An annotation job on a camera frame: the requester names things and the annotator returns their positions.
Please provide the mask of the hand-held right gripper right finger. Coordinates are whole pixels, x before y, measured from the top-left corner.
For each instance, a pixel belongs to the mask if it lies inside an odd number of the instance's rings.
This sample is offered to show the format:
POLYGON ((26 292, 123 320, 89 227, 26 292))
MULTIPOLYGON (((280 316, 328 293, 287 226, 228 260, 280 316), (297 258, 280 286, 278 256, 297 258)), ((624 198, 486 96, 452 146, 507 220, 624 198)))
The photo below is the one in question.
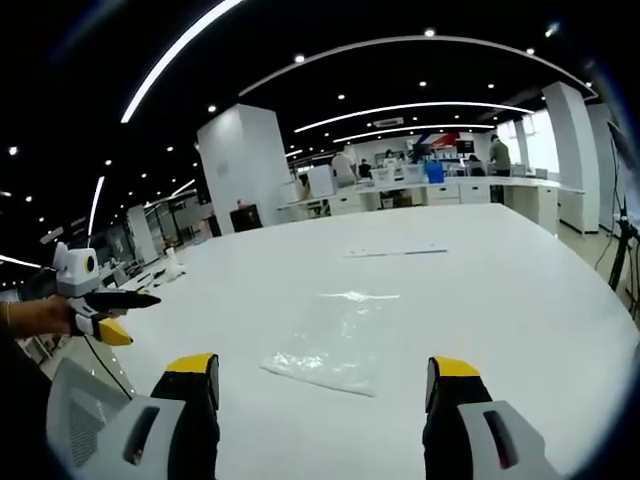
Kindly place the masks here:
POLYGON ((427 479, 560 479, 542 435, 489 394, 479 371, 458 359, 428 361, 422 433, 427 479))

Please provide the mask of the person's left hand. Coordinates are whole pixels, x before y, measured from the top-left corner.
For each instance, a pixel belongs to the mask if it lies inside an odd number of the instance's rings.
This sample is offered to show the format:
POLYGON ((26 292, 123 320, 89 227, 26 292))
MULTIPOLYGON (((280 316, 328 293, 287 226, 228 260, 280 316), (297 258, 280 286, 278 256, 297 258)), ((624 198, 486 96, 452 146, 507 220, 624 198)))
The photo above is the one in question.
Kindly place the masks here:
POLYGON ((71 333, 72 310, 67 300, 58 295, 8 303, 2 312, 15 338, 71 333))

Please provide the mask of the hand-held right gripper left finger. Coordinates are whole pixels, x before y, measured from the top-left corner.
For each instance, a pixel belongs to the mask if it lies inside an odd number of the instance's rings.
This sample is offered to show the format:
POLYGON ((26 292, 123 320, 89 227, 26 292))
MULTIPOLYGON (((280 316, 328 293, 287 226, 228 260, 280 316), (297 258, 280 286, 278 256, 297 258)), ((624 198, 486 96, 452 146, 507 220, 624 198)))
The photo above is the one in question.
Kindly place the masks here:
POLYGON ((220 441, 219 357, 166 367, 149 397, 131 400, 98 435, 98 479, 214 479, 220 441))

